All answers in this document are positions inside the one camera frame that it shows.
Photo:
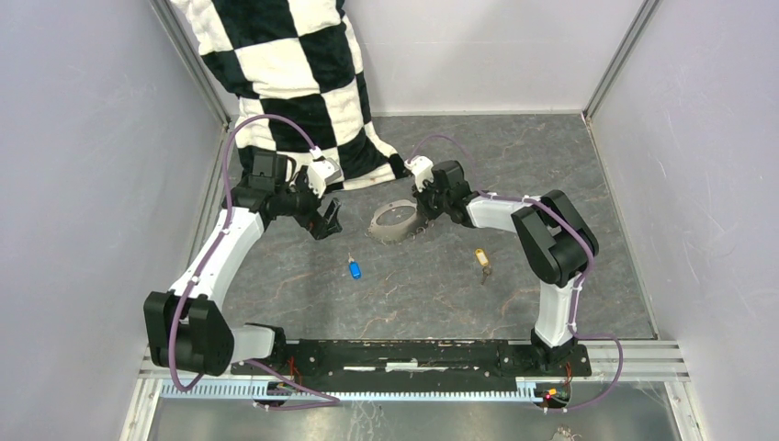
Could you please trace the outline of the metal key organizer plate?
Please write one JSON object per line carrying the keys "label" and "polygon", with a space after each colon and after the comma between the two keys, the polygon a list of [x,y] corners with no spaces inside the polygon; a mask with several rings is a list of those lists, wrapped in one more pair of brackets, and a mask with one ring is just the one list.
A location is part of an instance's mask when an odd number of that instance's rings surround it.
{"label": "metal key organizer plate", "polygon": [[374,211],[367,236],[382,244],[400,243],[425,231],[429,223],[416,202],[400,199]]}

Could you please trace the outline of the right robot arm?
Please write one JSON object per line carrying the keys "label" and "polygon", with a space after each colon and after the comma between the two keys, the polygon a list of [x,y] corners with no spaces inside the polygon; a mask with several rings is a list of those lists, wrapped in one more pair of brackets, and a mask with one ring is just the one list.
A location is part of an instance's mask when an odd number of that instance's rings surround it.
{"label": "right robot arm", "polygon": [[429,220],[447,215],[473,229],[515,232],[540,281],[539,311],[531,331],[530,360],[543,375],[563,368],[576,345],[576,315],[583,282],[599,244],[568,196],[510,198],[471,189],[458,161],[434,164],[425,156],[406,163],[414,177],[418,210]]}

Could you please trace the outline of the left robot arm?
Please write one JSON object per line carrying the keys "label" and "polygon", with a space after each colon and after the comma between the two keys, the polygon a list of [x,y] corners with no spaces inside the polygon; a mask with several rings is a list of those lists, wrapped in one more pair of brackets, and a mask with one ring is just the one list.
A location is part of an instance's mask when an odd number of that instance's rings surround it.
{"label": "left robot arm", "polygon": [[221,306],[243,259],[271,221],[290,217],[316,240],[342,230],[338,200],[319,212],[326,187],[343,175],[340,167],[321,152],[298,171],[296,164],[277,153],[255,153],[252,171],[223,201],[195,260],[167,291],[153,291],[144,301],[148,346],[157,367],[217,377],[246,359],[271,375],[287,366],[282,329],[231,327]]}

